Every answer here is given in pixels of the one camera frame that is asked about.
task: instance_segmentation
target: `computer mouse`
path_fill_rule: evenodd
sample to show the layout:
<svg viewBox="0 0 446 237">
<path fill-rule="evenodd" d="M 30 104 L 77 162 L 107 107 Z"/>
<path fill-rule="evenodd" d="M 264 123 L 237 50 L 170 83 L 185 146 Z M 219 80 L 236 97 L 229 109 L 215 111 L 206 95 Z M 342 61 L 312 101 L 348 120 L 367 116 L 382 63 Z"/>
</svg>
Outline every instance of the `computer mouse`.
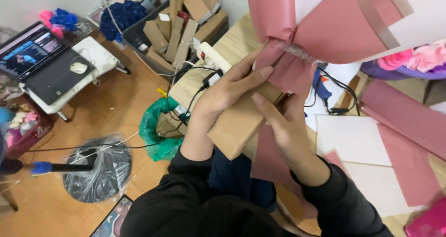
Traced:
<svg viewBox="0 0 446 237">
<path fill-rule="evenodd" d="M 70 66 L 70 70 L 77 74 L 86 72 L 86 69 L 88 69 L 88 66 L 79 62 L 75 62 Z"/>
</svg>

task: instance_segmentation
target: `blue handle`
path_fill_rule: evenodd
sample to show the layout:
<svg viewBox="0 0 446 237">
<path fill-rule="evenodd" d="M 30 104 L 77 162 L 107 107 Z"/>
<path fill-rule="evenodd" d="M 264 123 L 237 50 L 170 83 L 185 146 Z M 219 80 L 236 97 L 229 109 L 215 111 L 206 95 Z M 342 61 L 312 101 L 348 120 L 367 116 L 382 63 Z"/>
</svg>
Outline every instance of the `blue handle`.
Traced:
<svg viewBox="0 0 446 237">
<path fill-rule="evenodd" d="M 330 98 L 332 93 L 329 92 L 327 90 L 327 88 L 325 88 L 324 84 L 322 83 L 321 80 L 321 71 L 319 70 L 319 68 L 316 68 L 316 72 L 315 72 L 315 77 L 313 78 L 313 88 L 316 91 L 316 94 L 322 99 L 327 99 Z"/>
</svg>

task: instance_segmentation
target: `plastic bag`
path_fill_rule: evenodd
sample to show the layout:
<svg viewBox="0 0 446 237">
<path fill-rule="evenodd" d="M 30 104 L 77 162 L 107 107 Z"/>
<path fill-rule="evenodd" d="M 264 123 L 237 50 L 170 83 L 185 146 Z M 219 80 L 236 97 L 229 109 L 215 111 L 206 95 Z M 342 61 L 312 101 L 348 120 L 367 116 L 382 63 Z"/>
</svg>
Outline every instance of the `plastic bag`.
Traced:
<svg viewBox="0 0 446 237">
<path fill-rule="evenodd" d="M 86 203 L 97 203 L 115 195 L 121 197 L 131 172 L 130 149 L 125 147 L 125 143 L 111 147 L 95 145 L 116 145 L 124 139 L 121 134 L 97 137 L 89 139 L 82 147 L 75 149 L 66 163 L 93 165 L 93 169 L 87 172 L 64 173 L 63 185 L 68 194 Z"/>
<path fill-rule="evenodd" d="M 145 148 L 148 156 L 153 161 L 158 161 L 160 159 L 172 160 L 184 139 L 184 137 L 181 139 L 164 138 L 158 136 L 156 132 L 158 118 L 161 115 L 161 112 L 173 111 L 178 106 L 178 102 L 173 98 L 168 97 L 168 99 L 169 102 L 167 102 L 167 99 L 165 98 L 160 98 L 155 101 L 145 111 L 140 123 L 139 135 L 144 141 L 144 145 L 156 144 Z"/>
</svg>

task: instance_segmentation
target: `table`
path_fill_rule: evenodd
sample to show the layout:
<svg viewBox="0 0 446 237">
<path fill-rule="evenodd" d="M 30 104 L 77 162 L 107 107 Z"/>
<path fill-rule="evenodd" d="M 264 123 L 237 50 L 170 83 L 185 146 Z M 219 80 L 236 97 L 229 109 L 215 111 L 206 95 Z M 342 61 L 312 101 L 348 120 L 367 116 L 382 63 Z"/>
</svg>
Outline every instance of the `table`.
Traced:
<svg viewBox="0 0 446 237">
<path fill-rule="evenodd" d="M 248 55 L 250 52 L 259 48 L 261 44 L 258 42 L 257 37 L 255 36 L 253 24 L 251 21 L 251 16 L 246 13 L 242 16 L 239 21 L 234 24 L 234 26 L 229 29 L 229 31 L 213 46 L 213 48 L 220 53 L 222 57 L 224 57 L 230 64 L 234 65 L 239 62 L 243 57 Z M 176 83 L 171 91 L 170 96 L 176 99 L 179 103 L 188 104 L 192 99 L 192 96 L 197 92 L 198 88 L 202 86 L 202 80 L 209 74 L 208 71 L 196 69 L 196 71 L 191 71 L 186 73 L 183 78 Z M 358 82 L 356 88 L 356 94 L 359 95 L 363 88 L 366 86 L 369 81 L 369 77 L 362 72 L 358 73 L 360 80 Z M 404 86 L 403 82 L 398 83 L 390 83 L 400 91 L 407 93 L 413 90 L 412 84 L 406 84 Z M 340 105 L 343 101 L 343 96 L 338 100 L 337 105 Z M 356 111 L 352 110 L 347 115 L 356 115 Z M 312 149 L 316 152 L 316 140 L 317 133 L 307 127 L 309 140 L 311 142 Z M 243 149 L 243 154 L 247 155 L 249 158 L 254 159 L 256 154 L 256 146 L 257 146 L 257 136 L 255 136 L 250 142 L 248 142 Z M 440 160 L 434 155 L 430 155 L 430 164 L 435 172 L 435 175 L 438 178 L 440 186 L 443 187 L 446 192 L 446 162 Z M 293 203 L 298 203 L 298 200 L 289 199 L 289 194 L 287 192 L 283 192 L 283 189 L 277 189 L 277 196 L 281 199 L 281 201 L 285 204 L 286 207 L 291 208 L 287 205 L 286 201 L 292 201 Z M 299 228 L 311 233 L 311 234 L 320 234 L 320 229 L 318 229 L 317 222 L 315 220 L 304 220 L 301 222 L 301 213 L 298 213 L 295 208 L 289 210 L 291 216 L 294 218 L 294 222 L 298 225 Z M 399 214 L 396 216 L 384 217 L 383 222 L 387 225 L 387 227 L 391 230 L 391 232 L 396 236 L 405 237 L 405 233 L 403 230 L 404 225 L 413 217 L 418 215 L 419 213 L 414 214 Z"/>
<path fill-rule="evenodd" d="M 36 104 L 40 106 L 44 112 L 46 112 L 47 114 L 57 113 L 65 122 L 69 122 L 69 120 L 61 112 L 61 109 L 68 103 L 68 101 L 70 101 L 70 99 L 72 99 L 89 83 L 95 81 L 100 75 L 112 69 L 117 69 L 126 74 L 130 74 L 130 71 L 121 64 L 118 58 L 113 56 L 91 36 L 81 40 L 79 43 L 73 46 L 72 49 L 78 52 L 86 60 L 91 62 L 96 67 L 96 69 L 94 69 L 90 74 L 83 78 L 79 83 L 77 83 L 73 88 L 62 95 L 54 103 L 52 103 L 51 105 L 46 104 L 29 88 L 26 88 L 23 84 L 20 84 L 22 90 L 28 93 L 33 101 L 36 102 Z"/>
</svg>

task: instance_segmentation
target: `yellow clip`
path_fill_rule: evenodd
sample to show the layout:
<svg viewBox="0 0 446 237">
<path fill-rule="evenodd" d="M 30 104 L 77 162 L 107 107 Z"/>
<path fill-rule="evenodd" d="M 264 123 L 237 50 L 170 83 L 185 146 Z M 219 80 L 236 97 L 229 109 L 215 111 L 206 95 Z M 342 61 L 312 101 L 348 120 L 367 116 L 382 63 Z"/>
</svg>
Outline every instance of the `yellow clip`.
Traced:
<svg viewBox="0 0 446 237">
<path fill-rule="evenodd" d="M 157 91 L 161 94 L 163 98 L 167 98 L 167 93 L 163 91 L 161 88 L 158 88 Z"/>
</svg>

